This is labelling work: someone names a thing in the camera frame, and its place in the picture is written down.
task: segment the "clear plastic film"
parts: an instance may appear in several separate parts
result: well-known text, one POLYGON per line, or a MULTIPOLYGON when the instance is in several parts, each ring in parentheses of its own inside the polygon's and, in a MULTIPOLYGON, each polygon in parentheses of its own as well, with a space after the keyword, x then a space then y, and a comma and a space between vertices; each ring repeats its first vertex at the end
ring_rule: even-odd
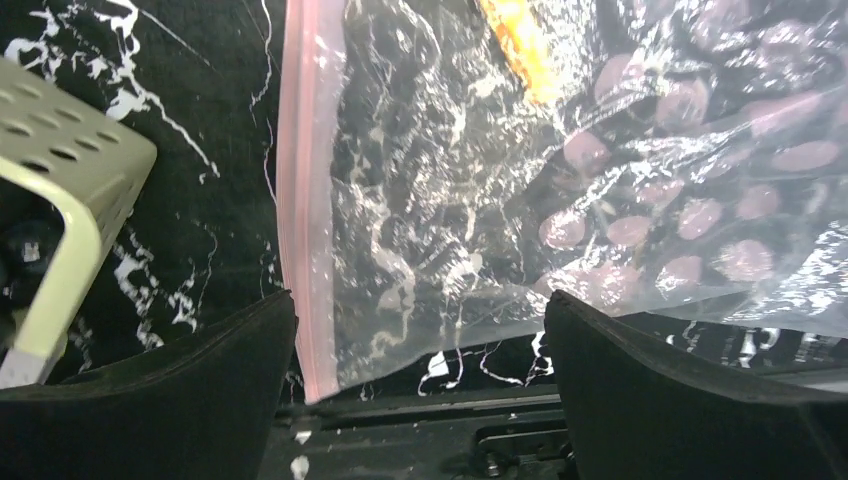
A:
POLYGON ((844 2, 486 2, 305 7, 338 16, 301 32, 320 54, 298 65, 299 118, 303 82, 339 94, 291 145, 281 107, 308 401, 539 331, 555 289, 616 316, 848 336, 844 2), (479 8, 499 2, 543 38, 544 101, 479 8))

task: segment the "plastic bag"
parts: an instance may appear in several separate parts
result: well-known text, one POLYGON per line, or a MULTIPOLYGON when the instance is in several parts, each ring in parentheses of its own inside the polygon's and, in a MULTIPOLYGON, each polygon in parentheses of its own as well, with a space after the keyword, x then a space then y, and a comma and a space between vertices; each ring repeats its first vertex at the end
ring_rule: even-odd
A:
POLYGON ((557 288, 846 336, 843 2, 527 4, 557 101, 528 99, 475 2, 288 3, 277 195, 307 401, 539 331, 557 288))

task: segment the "ventilation hole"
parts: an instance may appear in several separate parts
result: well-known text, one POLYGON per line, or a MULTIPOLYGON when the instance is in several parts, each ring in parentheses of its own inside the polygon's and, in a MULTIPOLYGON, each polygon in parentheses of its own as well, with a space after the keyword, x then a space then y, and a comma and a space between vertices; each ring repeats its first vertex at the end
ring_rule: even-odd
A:
POLYGON ((67 120, 70 120, 72 122, 76 122, 76 123, 82 122, 82 116, 80 116, 80 114, 77 113, 77 112, 72 112, 72 111, 64 109, 64 108, 57 108, 56 113, 60 117, 65 118, 67 120))
POLYGON ((64 148, 53 147, 50 149, 50 153, 61 158, 62 160, 68 160, 69 162, 77 161, 77 155, 74 152, 66 150, 64 148))
POLYGON ((11 133, 12 135, 17 135, 19 137, 32 136, 32 132, 30 132, 26 127, 15 123, 4 123, 3 130, 6 130, 6 132, 11 133))
POLYGON ((40 113, 31 113, 29 118, 32 119, 35 123, 41 125, 42 127, 51 128, 53 130, 57 130, 59 128, 59 122, 53 120, 47 115, 42 115, 40 113))
POLYGON ((39 162, 34 162, 32 160, 21 160, 19 162, 21 165, 27 167, 28 169, 38 172, 38 173, 49 173, 50 169, 44 166, 39 162))
POLYGON ((109 143, 118 143, 118 142, 120 142, 120 140, 118 139, 118 137, 116 137, 115 135, 113 135, 113 134, 111 134, 111 133, 109 133, 109 132, 97 132, 97 136, 98 136, 98 137, 100 137, 100 138, 102 138, 103 140, 106 140, 106 141, 107 141, 107 142, 109 142, 109 143))
POLYGON ((24 94, 25 96, 27 96, 29 98, 41 98, 41 92, 36 90, 34 87, 31 87, 31 86, 23 84, 23 83, 16 84, 15 90, 21 92, 22 94, 24 94))
POLYGON ((77 145, 79 145, 80 147, 82 147, 82 148, 84 148, 84 149, 86 149, 90 152, 99 152, 100 151, 100 145, 98 145, 98 144, 94 143, 93 141, 88 140, 86 138, 75 138, 74 142, 76 142, 77 145))

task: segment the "orange food item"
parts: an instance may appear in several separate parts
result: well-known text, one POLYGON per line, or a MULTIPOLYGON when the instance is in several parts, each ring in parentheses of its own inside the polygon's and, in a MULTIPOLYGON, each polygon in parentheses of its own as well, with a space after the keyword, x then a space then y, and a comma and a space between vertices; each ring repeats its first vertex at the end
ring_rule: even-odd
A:
POLYGON ((559 98, 548 45, 527 0, 479 1, 510 68, 524 81, 530 100, 549 103, 559 98))

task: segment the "black marble surface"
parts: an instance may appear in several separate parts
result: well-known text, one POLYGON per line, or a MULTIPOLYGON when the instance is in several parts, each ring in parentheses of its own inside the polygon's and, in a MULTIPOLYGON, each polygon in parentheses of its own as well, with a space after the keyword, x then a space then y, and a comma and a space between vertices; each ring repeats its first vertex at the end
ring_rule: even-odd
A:
MULTIPOLYGON (((0 0, 0 12, 5 57, 159 147, 56 377, 173 341, 282 288, 272 186, 283 0, 0 0)), ((800 332, 634 323, 730 366, 848 353, 800 332)), ((428 355, 338 398, 552 383, 546 350, 539 334, 428 355)), ((284 402, 302 400, 301 383, 295 364, 284 402)))

